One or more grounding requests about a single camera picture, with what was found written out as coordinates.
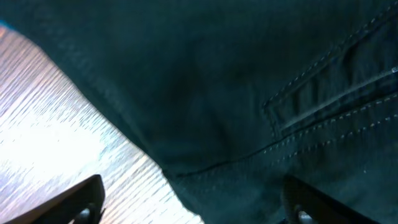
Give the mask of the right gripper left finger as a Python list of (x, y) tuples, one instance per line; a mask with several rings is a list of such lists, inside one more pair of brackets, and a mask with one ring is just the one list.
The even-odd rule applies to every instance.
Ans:
[(4, 224), (99, 224), (105, 191), (99, 174)]

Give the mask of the black shorts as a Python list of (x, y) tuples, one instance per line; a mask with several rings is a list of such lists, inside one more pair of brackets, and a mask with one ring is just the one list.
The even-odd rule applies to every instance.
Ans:
[(206, 223), (275, 223), (294, 176), (397, 222), (397, 2), (2, 1)]

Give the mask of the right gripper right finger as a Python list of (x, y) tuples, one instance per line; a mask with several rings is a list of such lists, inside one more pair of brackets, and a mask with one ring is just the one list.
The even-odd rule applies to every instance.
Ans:
[(286, 223), (377, 224), (291, 175), (283, 179), (281, 201)]

